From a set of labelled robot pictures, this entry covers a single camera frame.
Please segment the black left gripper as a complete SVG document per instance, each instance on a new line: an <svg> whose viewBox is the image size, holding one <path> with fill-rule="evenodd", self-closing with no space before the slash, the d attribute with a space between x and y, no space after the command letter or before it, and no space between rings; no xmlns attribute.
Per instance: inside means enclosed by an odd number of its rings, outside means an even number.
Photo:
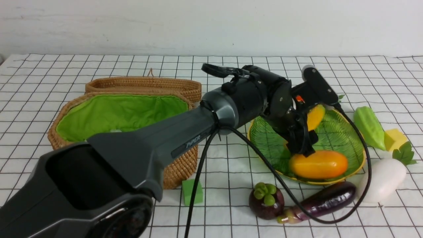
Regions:
<svg viewBox="0 0 423 238"><path fill-rule="evenodd" d="M288 140L292 155L308 157L315 152L313 145L318 136L313 128L309 128L304 113L294 108L291 87L291 81L284 77L270 82L263 118L277 134Z"/></svg>

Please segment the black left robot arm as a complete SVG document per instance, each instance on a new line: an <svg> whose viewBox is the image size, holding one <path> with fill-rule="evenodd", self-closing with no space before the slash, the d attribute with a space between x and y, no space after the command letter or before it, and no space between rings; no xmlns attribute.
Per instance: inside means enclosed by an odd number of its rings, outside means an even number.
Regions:
<svg viewBox="0 0 423 238"><path fill-rule="evenodd" d="M200 106L131 132L96 134L39 158L26 184L1 208L2 238L138 238L153 201L163 197L164 169L210 135L228 134L257 116L300 153L308 152L305 114L315 98L316 69L304 82L257 66L203 64L214 77L233 79L206 93Z"/></svg>

